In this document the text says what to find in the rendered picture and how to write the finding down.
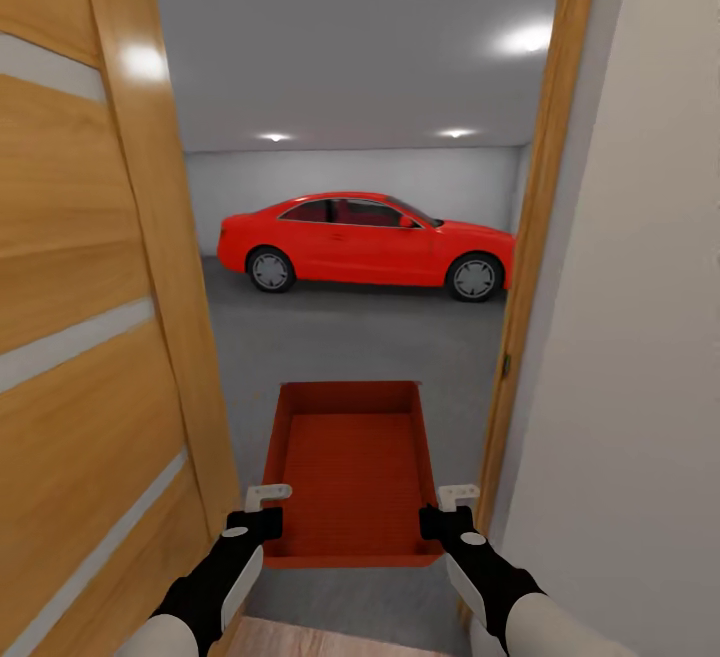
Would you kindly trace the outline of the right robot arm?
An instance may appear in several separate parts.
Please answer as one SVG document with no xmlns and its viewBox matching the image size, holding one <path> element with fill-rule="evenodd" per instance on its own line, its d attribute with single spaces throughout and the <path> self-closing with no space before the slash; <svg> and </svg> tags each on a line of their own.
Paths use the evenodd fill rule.
<svg viewBox="0 0 720 657">
<path fill-rule="evenodd" d="M 420 508 L 420 532 L 443 544 L 451 583 L 508 657 L 639 657 L 566 611 L 524 567 L 490 548 L 473 528 L 472 510 L 455 504 L 479 497 L 474 484 L 440 486 L 437 507 Z"/>
</svg>

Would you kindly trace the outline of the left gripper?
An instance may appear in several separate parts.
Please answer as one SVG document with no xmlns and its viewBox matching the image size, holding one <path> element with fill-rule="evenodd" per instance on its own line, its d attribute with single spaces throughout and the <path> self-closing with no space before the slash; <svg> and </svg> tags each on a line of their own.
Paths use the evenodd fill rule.
<svg viewBox="0 0 720 657">
<path fill-rule="evenodd" d="M 264 540 L 279 539 L 282 536 L 283 529 L 283 508 L 263 508 L 261 512 L 246 511 L 230 512 L 227 516 L 227 526 L 240 524 L 249 521 L 259 524 Z"/>
</svg>

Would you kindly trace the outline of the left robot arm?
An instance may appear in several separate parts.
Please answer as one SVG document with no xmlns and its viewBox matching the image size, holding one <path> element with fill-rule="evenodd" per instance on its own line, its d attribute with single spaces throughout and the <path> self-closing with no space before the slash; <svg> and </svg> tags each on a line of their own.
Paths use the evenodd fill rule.
<svg viewBox="0 0 720 657">
<path fill-rule="evenodd" d="M 261 502 L 291 497 L 289 484 L 249 486 L 244 511 L 230 512 L 227 530 L 186 578 L 111 657 L 207 657 L 242 609 L 263 565 L 263 541 L 279 539 L 283 508 Z"/>
</svg>

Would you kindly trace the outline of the storage box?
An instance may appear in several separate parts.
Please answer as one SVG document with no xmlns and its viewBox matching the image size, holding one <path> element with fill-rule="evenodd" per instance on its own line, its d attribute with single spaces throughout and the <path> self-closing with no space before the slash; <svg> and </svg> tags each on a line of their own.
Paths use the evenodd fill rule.
<svg viewBox="0 0 720 657">
<path fill-rule="evenodd" d="M 446 553 L 420 532 L 438 498 L 416 380 L 283 382 L 264 484 L 292 487 L 261 502 L 283 508 L 268 568 L 427 567 Z"/>
</svg>

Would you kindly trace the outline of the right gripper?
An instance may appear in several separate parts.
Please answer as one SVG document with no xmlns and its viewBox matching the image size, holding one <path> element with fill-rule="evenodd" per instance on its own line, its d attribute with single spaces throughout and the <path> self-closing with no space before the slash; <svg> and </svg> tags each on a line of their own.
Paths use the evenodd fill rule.
<svg viewBox="0 0 720 657">
<path fill-rule="evenodd" d="M 457 506 L 456 512 L 443 512 L 439 507 L 420 508 L 420 532 L 425 540 L 439 539 L 443 544 L 445 528 L 451 522 L 473 526 L 472 510 L 468 506 Z"/>
</svg>

